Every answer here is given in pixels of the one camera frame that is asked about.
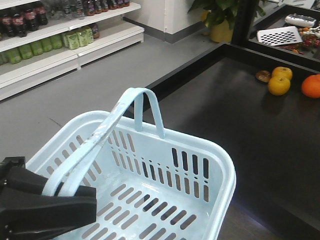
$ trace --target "shopping basket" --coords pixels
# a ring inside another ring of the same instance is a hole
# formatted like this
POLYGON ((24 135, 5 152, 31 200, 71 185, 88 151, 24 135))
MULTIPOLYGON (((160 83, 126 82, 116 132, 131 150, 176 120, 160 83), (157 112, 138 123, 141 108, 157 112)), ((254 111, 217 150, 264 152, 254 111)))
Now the shopping basket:
POLYGON ((155 94, 129 88, 113 110, 69 121, 26 164, 43 195, 97 190, 96 222, 57 240, 216 240, 236 185, 217 144, 165 129, 155 94), (155 125, 143 122, 143 95, 155 125), (134 101, 134 119, 123 114, 134 101))

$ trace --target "white shelf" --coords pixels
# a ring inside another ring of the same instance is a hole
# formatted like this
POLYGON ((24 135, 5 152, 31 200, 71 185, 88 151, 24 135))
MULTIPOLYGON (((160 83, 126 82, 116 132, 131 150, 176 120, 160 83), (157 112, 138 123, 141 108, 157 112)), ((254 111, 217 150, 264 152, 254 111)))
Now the white shelf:
POLYGON ((0 100, 78 69, 77 55, 66 48, 45 52, 16 64, 0 66, 0 100))
POLYGON ((117 21, 100 28, 100 37, 93 43, 72 50, 82 66, 105 55, 116 52, 137 42, 143 42, 144 29, 126 21, 117 21))
POLYGON ((22 5, 22 4, 33 3, 36 1, 38 0, 0 0, 0 10, 11 8, 11 7, 22 5))
POLYGON ((131 2, 130 6, 124 8, 118 8, 115 10, 109 10, 108 12, 102 12, 94 16, 86 16, 83 20, 72 19, 70 21, 65 20, 52 20, 49 19, 48 25, 40 26, 39 30, 28 32, 25 37, 4 37, 0 41, 0 52, 19 47, 24 44, 28 44, 40 39, 44 39, 56 34, 60 34, 66 31, 77 29, 92 23, 100 22, 109 18, 113 18, 137 9, 141 6, 137 3, 131 2))

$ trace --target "yellow apple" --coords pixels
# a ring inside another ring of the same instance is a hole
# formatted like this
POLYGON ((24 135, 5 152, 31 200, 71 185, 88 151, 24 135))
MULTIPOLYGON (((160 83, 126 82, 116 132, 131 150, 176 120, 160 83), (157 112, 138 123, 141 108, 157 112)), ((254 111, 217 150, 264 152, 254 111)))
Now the yellow apple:
POLYGON ((284 76, 273 76, 268 82, 268 90, 271 94, 281 96, 289 91, 291 82, 284 76))
POLYGON ((291 81, 293 73, 290 68, 284 66, 278 66, 272 71, 272 77, 274 76, 283 76, 291 81))

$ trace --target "white wall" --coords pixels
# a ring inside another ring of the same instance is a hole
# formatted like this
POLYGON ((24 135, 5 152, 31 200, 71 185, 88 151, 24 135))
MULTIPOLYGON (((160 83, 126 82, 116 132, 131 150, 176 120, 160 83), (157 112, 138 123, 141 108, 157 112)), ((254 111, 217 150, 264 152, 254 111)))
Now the white wall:
POLYGON ((193 0, 133 0, 141 9, 125 16, 165 33, 175 34, 200 21, 201 10, 190 13, 193 0))
POLYGON ((168 34, 175 34, 200 21, 201 9, 188 13, 193 1, 166 0, 166 32, 168 34))
POLYGON ((125 15, 127 18, 165 31, 165 0, 133 0, 133 2, 140 4, 141 9, 127 13, 125 15))

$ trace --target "basket handle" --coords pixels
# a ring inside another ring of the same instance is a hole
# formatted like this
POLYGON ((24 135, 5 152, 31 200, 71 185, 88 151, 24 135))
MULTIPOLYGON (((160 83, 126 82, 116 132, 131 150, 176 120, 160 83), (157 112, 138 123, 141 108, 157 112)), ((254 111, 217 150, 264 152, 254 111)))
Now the basket handle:
POLYGON ((63 177, 70 170, 72 171, 58 195, 70 197, 76 193, 81 181, 106 143, 109 135, 133 101, 135 101, 134 114, 137 115, 135 127, 137 131, 142 131, 143 93, 149 98, 157 134, 160 138, 165 138, 159 104, 154 92, 146 88, 129 88, 122 94, 108 117, 94 133, 52 173, 43 188, 42 195, 54 196, 63 177))

